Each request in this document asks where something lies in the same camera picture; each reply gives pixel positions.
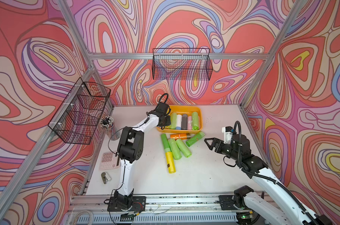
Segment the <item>grey trash bag roll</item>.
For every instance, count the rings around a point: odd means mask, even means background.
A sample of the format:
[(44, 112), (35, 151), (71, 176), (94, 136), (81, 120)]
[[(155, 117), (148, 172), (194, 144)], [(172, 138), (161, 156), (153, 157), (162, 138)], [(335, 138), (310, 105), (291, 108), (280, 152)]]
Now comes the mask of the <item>grey trash bag roll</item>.
[(182, 114), (182, 117), (181, 117), (181, 129), (182, 130), (187, 130), (187, 121), (188, 121), (188, 115)]

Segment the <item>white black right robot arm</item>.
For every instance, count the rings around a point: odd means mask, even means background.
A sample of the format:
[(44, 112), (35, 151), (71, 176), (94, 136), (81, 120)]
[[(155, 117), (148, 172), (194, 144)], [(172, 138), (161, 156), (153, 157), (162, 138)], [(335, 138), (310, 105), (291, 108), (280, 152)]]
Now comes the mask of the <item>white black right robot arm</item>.
[(273, 225), (331, 225), (326, 215), (318, 215), (304, 205), (280, 180), (269, 166), (252, 154), (245, 135), (234, 134), (229, 141), (206, 138), (211, 151), (235, 160), (236, 166), (257, 183), (274, 200), (277, 207), (263, 201), (253, 191), (242, 190), (238, 206), (250, 208)]

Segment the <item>pink trash bag roll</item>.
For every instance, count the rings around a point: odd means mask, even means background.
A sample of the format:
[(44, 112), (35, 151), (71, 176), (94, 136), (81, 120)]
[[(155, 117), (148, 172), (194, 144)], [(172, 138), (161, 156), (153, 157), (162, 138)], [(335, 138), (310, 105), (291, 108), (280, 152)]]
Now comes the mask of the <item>pink trash bag roll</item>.
[(192, 130), (192, 116), (187, 118), (187, 130)]

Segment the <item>orange plastic storage box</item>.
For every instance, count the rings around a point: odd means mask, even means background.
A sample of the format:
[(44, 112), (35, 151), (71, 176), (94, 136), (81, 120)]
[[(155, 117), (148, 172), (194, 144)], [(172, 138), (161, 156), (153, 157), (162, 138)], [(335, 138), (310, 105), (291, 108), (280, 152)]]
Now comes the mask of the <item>orange plastic storage box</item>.
[(178, 129), (161, 129), (160, 127), (156, 127), (157, 131), (160, 133), (170, 133), (170, 134), (177, 134), (177, 133), (189, 133), (189, 134), (197, 134), (198, 132), (202, 131), (203, 129), (203, 121), (202, 121), (202, 111), (200, 108), (196, 106), (181, 106), (181, 105), (170, 105), (171, 113), (176, 112), (177, 114), (187, 114), (191, 116), (193, 112), (198, 113), (199, 117), (199, 129), (198, 130), (178, 130)]

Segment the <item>green roll with label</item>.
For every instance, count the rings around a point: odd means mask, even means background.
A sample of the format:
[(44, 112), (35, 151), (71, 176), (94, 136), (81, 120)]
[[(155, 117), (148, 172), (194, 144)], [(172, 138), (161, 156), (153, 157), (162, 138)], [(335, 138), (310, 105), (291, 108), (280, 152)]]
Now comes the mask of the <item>green roll with label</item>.
[(192, 138), (188, 139), (186, 141), (186, 145), (190, 147), (194, 145), (196, 142), (198, 142), (199, 140), (201, 140), (204, 136), (205, 136), (205, 133), (200, 131), (199, 133), (195, 134)]

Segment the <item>white blue trash bag roll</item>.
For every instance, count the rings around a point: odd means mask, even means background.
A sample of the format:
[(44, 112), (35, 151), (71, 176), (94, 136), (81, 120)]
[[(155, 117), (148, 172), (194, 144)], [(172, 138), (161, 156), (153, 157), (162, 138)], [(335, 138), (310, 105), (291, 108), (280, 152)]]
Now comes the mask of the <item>white blue trash bag roll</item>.
[(182, 115), (181, 114), (177, 114), (176, 116), (176, 130), (181, 130), (181, 126), (182, 126)]

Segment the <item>green yellow trash bag roll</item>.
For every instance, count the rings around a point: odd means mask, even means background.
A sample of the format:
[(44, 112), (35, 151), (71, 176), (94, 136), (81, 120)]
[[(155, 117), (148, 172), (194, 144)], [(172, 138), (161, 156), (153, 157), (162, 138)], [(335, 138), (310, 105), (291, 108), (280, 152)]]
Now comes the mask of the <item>green yellow trash bag roll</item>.
[(161, 134), (161, 141), (162, 141), (162, 145), (163, 145), (164, 152), (165, 152), (168, 172), (175, 173), (176, 169), (175, 169), (175, 164), (173, 160), (173, 154), (172, 154), (172, 151), (171, 151), (171, 148), (170, 148), (170, 145), (168, 143), (168, 139), (165, 133)]

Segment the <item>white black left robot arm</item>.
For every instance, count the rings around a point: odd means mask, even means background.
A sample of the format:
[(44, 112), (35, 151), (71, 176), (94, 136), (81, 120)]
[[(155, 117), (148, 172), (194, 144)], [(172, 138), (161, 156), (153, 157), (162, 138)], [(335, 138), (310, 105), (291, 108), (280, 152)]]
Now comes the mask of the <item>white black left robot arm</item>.
[(144, 149), (145, 133), (155, 127), (164, 128), (171, 124), (170, 106), (159, 102), (146, 113), (146, 118), (132, 127), (124, 127), (117, 147), (117, 156), (121, 162), (119, 187), (111, 193), (109, 205), (121, 210), (128, 210), (133, 205), (133, 171)]

